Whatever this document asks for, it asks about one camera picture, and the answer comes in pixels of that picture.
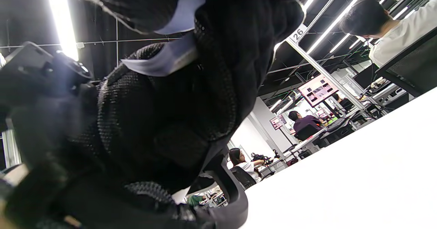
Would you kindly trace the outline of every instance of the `monitor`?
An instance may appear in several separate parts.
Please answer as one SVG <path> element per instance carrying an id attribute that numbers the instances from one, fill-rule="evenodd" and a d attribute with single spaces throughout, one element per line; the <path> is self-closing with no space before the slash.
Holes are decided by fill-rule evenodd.
<path id="1" fill-rule="evenodd" d="M 354 80 L 363 88 L 367 88 L 370 86 L 374 81 L 376 77 L 376 70 L 378 70 L 379 67 L 375 64 L 371 64 L 364 70 L 362 70 L 359 74 L 357 74 L 354 77 Z"/>
<path id="2" fill-rule="evenodd" d="M 312 107 L 317 106 L 338 92 L 338 88 L 323 75 L 306 82 L 298 90 Z"/>

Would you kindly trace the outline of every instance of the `pink screen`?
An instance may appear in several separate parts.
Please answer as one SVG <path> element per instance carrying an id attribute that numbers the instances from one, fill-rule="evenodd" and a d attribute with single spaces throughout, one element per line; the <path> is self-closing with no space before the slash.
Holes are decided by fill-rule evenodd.
<path id="1" fill-rule="evenodd" d="M 319 75 L 299 87 L 298 90 L 314 107 L 337 92 L 338 88 L 325 76 Z"/>

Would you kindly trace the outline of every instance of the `white table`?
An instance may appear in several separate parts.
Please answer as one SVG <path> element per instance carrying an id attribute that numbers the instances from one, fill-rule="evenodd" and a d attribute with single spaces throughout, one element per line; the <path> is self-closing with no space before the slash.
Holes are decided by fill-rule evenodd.
<path id="1" fill-rule="evenodd" d="M 434 89 L 250 187 L 242 228 L 437 228 L 437 144 L 427 110 L 436 98 Z M 413 127 L 404 127 L 405 116 Z M 270 201 L 261 217 L 259 201 Z"/>
<path id="2" fill-rule="evenodd" d="M 318 131 L 317 133 L 312 135 L 310 138 L 308 138 L 305 141 L 298 144 L 292 151 L 295 152 L 297 150 L 300 150 L 301 148 L 307 147 L 308 145 L 312 144 L 312 142 L 314 142 L 314 140 L 316 140 L 320 134 L 322 134 L 324 132 L 326 132 L 326 127 L 324 127 L 323 129 L 321 129 L 320 131 Z"/>

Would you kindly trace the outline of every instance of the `black chair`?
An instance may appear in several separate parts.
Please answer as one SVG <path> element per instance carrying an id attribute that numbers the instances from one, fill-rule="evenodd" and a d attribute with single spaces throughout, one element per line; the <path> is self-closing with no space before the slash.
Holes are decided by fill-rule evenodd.
<path id="1" fill-rule="evenodd" d="M 376 71 L 414 97 L 437 86 L 437 28 Z"/>
<path id="2" fill-rule="evenodd" d="M 300 141 L 305 141 L 312 135 L 318 133 L 320 130 L 317 130 L 312 125 L 306 125 L 304 128 L 300 129 L 299 132 L 296 132 L 295 137 L 297 137 Z"/>
<path id="3" fill-rule="evenodd" d="M 235 166 L 230 170 L 231 173 L 237 178 L 237 180 L 243 185 L 245 190 L 256 184 L 256 181 L 252 178 L 252 176 L 244 171 L 243 168 Z"/>

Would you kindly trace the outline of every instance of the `man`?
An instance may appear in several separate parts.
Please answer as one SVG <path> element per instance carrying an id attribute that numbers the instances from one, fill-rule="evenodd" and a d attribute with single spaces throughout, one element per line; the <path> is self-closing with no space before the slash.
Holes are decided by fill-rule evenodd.
<path id="1" fill-rule="evenodd" d="M 290 120 L 294 121 L 295 124 L 293 129 L 298 133 L 300 130 L 305 128 L 305 126 L 311 125 L 318 131 L 322 129 L 321 125 L 323 125 L 323 120 L 317 119 L 312 115 L 307 115 L 302 117 L 297 111 L 291 111 L 288 114 Z"/>
<path id="2" fill-rule="evenodd" d="M 340 22 L 340 29 L 363 38 L 381 39 L 370 51 L 370 59 L 379 67 L 437 27 L 437 0 L 401 21 L 375 0 L 357 3 Z"/>

